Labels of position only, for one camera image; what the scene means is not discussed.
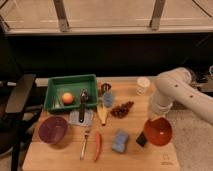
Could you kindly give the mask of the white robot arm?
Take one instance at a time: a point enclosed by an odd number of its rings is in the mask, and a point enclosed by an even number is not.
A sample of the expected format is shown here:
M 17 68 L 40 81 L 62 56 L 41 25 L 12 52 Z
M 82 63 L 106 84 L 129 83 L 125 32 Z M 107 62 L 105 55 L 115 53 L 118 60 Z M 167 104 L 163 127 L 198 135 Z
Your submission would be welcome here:
M 213 98 L 190 86 L 193 76 L 194 73 L 184 67 L 158 74 L 154 80 L 155 91 L 149 99 L 149 109 L 162 116 L 177 101 L 213 125 Z

